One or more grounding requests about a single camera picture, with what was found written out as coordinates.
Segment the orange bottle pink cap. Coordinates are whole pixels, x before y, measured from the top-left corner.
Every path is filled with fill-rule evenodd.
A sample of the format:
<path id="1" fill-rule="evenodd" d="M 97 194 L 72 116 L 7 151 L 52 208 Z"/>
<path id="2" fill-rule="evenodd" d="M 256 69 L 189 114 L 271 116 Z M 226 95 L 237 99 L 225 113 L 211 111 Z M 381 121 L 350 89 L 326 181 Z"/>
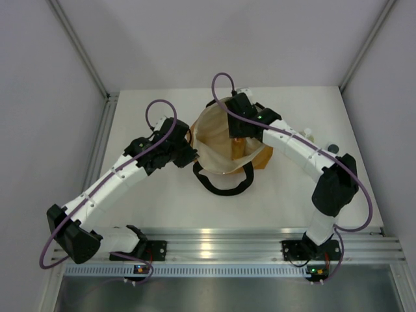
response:
<path id="1" fill-rule="evenodd" d="M 244 150 L 246 146 L 245 138 L 233 138 L 231 140 L 231 159 L 237 160 L 244 157 Z"/>

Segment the tan canvas tote bag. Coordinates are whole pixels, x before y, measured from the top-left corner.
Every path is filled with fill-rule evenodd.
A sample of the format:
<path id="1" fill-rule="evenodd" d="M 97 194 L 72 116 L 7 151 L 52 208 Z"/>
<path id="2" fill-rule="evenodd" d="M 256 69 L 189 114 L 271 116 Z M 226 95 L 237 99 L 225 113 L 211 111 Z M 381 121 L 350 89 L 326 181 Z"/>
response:
<path id="1" fill-rule="evenodd" d="M 254 172 L 266 168 L 273 155 L 273 148 L 253 138 L 245 138 L 244 157 L 231 159 L 231 140 L 228 129 L 228 114 L 216 101 L 209 102 L 190 128 L 192 147 L 198 151 L 198 159 L 192 167 L 193 174 L 209 192 L 217 196 L 236 196 L 243 193 L 254 182 Z M 214 175 L 244 174 L 245 178 L 234 188 L 215 187 L 205 170 Z"/>

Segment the green pump bottle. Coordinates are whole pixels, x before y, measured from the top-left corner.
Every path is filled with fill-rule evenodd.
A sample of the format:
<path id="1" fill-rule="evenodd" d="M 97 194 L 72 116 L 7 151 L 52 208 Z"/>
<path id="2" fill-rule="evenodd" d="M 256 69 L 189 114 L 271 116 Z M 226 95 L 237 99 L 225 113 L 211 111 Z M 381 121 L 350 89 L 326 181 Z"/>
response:
<path id="1" fill-rule="evenodd" d="M 305 139 L 309 140 L 310 142 L 314 142 L 315 138 L 313 136 L 313 132 L 310 128 L 305 128 L 301 133 L 300 133 Z"/>

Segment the white bottle black cap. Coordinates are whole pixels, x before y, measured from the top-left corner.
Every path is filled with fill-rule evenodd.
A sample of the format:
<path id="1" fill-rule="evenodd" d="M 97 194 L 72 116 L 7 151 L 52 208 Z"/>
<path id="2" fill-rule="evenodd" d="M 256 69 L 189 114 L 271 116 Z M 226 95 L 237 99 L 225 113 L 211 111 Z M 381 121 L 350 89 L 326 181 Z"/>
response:
<path id="1" fill-rule="evenodd" d="M 339 146 L 333 142 L 330 142 L 327 144 L 326 146 L 326 150 L 330 153 L 333 154 L 338 154 L 339 153 Z"/>

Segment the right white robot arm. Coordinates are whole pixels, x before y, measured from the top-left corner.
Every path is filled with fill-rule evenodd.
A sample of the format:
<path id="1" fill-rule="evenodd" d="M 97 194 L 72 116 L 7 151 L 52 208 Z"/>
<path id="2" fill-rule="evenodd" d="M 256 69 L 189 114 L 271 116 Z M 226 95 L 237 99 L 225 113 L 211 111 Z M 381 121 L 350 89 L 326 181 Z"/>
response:
<path id="1" fill-rule="evenodd" d="M 244 92 L 234 92 L 225 106 L 229 111 L 231 137 L 254 138 L 280 151 L 316 183 L 311 196 L 316 211 L 301 246 L 308 257 L 318 258 L 326 251 L 341 209 L 358 192 L 358 183 L 350 175 L 357 174 L 355 158 L 349 154 L 325 155 L 318 146 L 288 126 L 278 113 L 252 104 Z"/>

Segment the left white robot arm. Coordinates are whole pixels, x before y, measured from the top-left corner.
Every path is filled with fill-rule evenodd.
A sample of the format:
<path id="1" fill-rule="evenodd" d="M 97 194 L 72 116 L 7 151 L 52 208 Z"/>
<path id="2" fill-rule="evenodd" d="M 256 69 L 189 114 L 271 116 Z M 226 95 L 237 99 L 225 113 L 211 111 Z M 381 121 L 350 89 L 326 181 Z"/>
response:
<path id="1" fill-rule="evenodd" d="M 147 251 L 147 237 L 132 225 L 101 227 L 99 219 L 138 182 L 154 171 L 173 163 L 183 168 L 198 154 L 190 143 L 190 127 L 175 118 L 158 121 L 152 138 L 134 139 L 101 178 L 76 199 L 60 207 L 52 205 L 46 213 L 54 241 L 76 264 L 97 254 L 122 255 L 138 260 Z"/>

